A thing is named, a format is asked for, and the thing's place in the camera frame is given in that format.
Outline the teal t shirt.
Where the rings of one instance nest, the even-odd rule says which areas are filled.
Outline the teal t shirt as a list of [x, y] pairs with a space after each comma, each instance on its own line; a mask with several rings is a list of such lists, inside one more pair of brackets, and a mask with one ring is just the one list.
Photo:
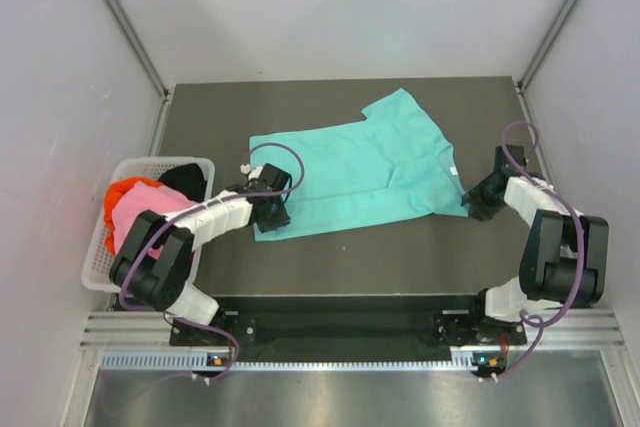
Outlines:
[[286, 203], [290, 224], [256, 230], [256, 241], [467, 216], [454, 147], [409, 92], [399, 89], [362, 114], [358, 122], [250, 138], [252, 164], [270, 163], [300, 184]]

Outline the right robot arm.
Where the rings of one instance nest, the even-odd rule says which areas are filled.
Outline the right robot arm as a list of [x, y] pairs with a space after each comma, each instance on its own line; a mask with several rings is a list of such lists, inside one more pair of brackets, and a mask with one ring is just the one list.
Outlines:
[[550, 184], [527, 171], [522, 146], [496, 148], [492, 172], [464, 194], [462, 204], [480, 221], [509, 207], [529, 227], [518, 275], [480, 291], [470, 304], [466, 327], [474, 340], [492, 341], [503, 328], [519, 324], [522, 312], [586, 308], [600, 301], [608, 222], [570, 211]]

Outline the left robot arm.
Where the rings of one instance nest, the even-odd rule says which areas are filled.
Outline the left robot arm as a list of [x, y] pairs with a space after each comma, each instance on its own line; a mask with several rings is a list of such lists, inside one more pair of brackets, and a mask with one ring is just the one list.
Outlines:
[[262, 233], [290, 223], [284, 198], [292, 176], [269, 163], [252, 168], [245, 184], [176, 214], [146, 209], [135, 218], [109, 271], [123, 294], [157, 312], [181, 317], [205, 343], [226, 334], [219, 303], [188, 280], [192, 257], [202, 245], [234, 230]]

